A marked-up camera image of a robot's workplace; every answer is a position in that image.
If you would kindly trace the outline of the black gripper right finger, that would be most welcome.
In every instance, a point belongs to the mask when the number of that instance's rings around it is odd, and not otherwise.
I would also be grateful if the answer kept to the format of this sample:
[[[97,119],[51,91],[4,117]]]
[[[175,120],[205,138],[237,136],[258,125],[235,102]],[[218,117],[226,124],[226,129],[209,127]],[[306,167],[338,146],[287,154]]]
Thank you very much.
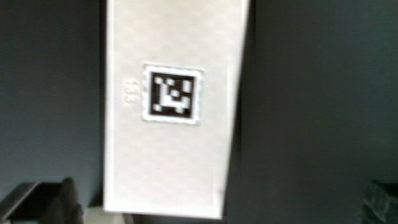
[[[363,198],[361,224],[398,224],[398,183],[370,182]]]

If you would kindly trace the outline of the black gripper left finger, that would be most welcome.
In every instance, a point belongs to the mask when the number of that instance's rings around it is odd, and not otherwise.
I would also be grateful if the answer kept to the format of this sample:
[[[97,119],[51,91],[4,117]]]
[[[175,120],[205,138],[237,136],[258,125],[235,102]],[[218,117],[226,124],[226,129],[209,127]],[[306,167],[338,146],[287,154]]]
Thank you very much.
[[[0,201],[0,224],[84,224],[75,180],[22,183]]]

